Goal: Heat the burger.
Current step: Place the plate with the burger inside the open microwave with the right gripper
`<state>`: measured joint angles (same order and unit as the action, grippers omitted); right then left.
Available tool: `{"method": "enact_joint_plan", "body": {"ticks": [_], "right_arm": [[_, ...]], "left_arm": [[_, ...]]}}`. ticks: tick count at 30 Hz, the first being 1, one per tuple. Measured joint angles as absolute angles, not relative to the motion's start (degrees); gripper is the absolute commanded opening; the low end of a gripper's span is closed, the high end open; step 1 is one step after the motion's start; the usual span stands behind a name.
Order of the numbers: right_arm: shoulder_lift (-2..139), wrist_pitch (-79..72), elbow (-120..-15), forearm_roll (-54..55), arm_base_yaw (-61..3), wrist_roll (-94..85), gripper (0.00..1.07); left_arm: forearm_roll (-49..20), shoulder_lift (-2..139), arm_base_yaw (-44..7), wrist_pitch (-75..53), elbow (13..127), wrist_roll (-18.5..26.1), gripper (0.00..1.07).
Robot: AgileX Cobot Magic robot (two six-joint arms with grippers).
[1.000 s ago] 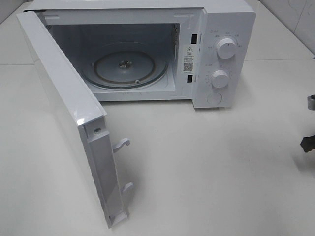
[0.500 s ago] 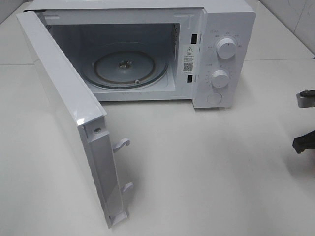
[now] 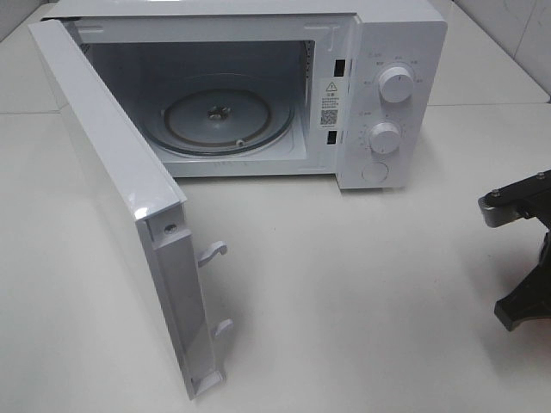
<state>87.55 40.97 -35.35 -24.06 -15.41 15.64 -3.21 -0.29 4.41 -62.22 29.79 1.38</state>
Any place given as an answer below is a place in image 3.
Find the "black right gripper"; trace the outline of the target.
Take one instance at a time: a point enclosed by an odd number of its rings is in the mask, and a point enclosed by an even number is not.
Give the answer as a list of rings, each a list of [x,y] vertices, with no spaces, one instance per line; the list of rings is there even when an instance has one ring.
[[[542,241],[536,274],[529,274],[511,293],[498,300],[494,314],[508,331],[523,322],[550,319],[550,229]]]

